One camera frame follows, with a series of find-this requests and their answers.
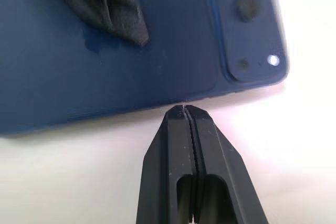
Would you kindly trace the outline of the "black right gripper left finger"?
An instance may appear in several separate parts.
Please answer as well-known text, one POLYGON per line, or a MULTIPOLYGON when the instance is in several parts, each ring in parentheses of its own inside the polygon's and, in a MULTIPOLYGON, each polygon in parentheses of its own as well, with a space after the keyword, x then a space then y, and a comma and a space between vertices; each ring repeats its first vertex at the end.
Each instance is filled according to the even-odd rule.
POLYGON ((185 107, 168 110, 143 160, 137 223, 189 223, 195 173, 185 107))

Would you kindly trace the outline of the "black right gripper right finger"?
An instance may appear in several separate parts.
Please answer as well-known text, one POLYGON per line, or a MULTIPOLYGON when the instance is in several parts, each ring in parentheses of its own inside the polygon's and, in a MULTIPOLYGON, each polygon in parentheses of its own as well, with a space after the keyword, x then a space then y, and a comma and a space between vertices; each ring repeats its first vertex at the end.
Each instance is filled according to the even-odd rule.
POLYGON ((205 110, 185 107, 198 165, 196 223, 268 223, 244 161, 205 110))

